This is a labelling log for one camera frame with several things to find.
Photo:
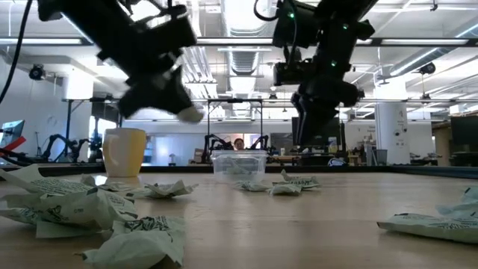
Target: plastic container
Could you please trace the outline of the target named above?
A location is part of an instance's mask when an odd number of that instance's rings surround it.
[[[267,152],[264,150],[214,150],[211,159],[218,182],[264,179]]]

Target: monitor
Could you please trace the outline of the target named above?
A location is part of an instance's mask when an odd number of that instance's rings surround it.
[[[308,143],[299,145],[297,143],[297,129],[299,118],[292,118],[292,143],[294,146],[327,146],[332,140],[341,145],[341,125],[338,117],[331,119]]]
[[[478,144],[478,116],[451,117],[451,135],[455,145]]]
[[[1,140],[0,140],[0,147],[4,148],[7,145],[15,142],[22,136],[23,126],[25,125],[24,120],[17,120],[10,123],[4,123],[1,125],[2,132]]]

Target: wooden table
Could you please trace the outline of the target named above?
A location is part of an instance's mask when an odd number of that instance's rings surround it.
[[[279,175],[267,174],[267,179]],[[318,175],[321,191],[269,197],[216,184],[210,174],[143,174],[141,182],[200,183],[189,196],[139,200],[141,216],[187,221],[185,268],[477,268],[478,247],[399,235],[377,220],[395,213],[436,214],[477,181],[381,173]],[[0,194],[22,193],[0,182]],[[28,225],[0,218],[1,268],[86,268],[72,253],[102,236],[40,240]]]

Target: ceiling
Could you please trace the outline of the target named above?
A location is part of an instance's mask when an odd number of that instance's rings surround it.
[[[221,2],[226,3],[234,0],[198,0],[187,3],[193,6],[199,6],[198,28],[203,37],[227,37],[231,32],[227,31],[223,23],[221,11]],[[18,34],[19,24],[22,18],[24,1],[0,0],[0,36],[15,37]],[[308,3],[317,3],[317,1],[304,1]],[[457,32],[464,31],[470,25],[478,24],[478,0],[437,0],[438,9],[430,11],[432,1],[425,0],[380,0],[379,3],[369,12],[365,19],[376,29],[374,37],[455,37]],[[239,20],[248,20],[252,10],[247,8],[236,8],[234,16]],[[78,31],[71,26],[65,19],[54,22],[41,22],[37,17],[36,8],[32,8],[28,18],[28,24],[25,32],[26,37],[80,37]],[[211,74],[217,81],[217,93],[229,93],[231,90],[231,73],[228,66],[228,52],[218,52],[218,47],[205,47],[208,65]],[[273,83],[273,71],[271,64],[283,59],[282,50],[267,48],[270,51],[258,54],[258,71],[254,75],[255,83],[250,89],[246,89],[255,96],[267,96]],[[28,59],[32,56],[64,56],[73,59],[89,70],[96,78],[96,92],[109,92],[116,95],[126,90],[124,80],[126,79],[116,67],[99,64],[95,60],[98,53],[95,46],[24,46],[22,48],[22,58]],[[374,72],[380,67],[388,67],[403,62],[413,54],[422,52],[420,48],[356,48],[353,53],[351,63],[356,66],[355,72],[346,74],[345,80],[356,82],[359,87],[365,90],[369,97],[373,97],[373,75],[365,72]],[[302,58],[311,57],[314,49],[303,49]],[[456,49],[451,53],[433,61],[436,65],[436,72],[433,75],[424,76],[424,84],[419,74],[409,73],[404,75],[406,80],[406,90],[410,97],[421,96],[423,89],[425,91],[434,90],[439,87],[454,85],[457,81],[469,78],[477,73],[478,61],[474,57],[478,55],[477,49]],[[68,75],[69,64],[49,63],[49,57],[45,60],[46,69],[55,72],[57,75]],[[31,61],[20,61],[27,67]],[[288,96],[296,90],[296,86],[277,87],[276,91]],[[433,98],[449,99],[456,96],[464,96],[478,93],[478,79],[471,77],[467,83],[460,87],[454,87],[445,90]]]

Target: red object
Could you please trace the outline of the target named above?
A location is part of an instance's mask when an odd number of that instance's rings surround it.
[[[19,137],[17,140],[15,140],[14,142],[12,143],[9,143],[6,147],[4,147],[3,149],[6,149],[6,150],[10,150],[10,151],[13,151],[14,149],[16,149],[17,147],[19,147],[21,144],[23,144],[24,142],[26,142],[26,139],[24,137]]]

